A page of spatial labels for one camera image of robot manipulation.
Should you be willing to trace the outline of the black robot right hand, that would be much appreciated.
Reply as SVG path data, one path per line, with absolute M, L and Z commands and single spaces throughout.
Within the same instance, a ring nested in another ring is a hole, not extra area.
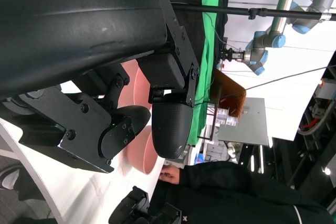
M 115 208 L 108 223 L 182 223 L 182 212 L 168 203 L 154 216 L 148 214 L 149 207 L 148 193 L 134 186 Z

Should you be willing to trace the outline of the person's bare hand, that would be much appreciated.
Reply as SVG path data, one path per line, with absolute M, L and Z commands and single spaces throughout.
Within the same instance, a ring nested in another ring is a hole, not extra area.
M 174 165 L 164 165 L 161 169 L 159 180 L 173 185 L 180 184 L 181 169 Z

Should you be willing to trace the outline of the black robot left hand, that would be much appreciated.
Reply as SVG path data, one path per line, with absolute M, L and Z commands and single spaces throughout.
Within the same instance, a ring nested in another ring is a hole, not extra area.
M 180 157 L 198 73 L 170 0 L 1 0 L 1 118 L 70 167 L 112 172 L 148 122 Z

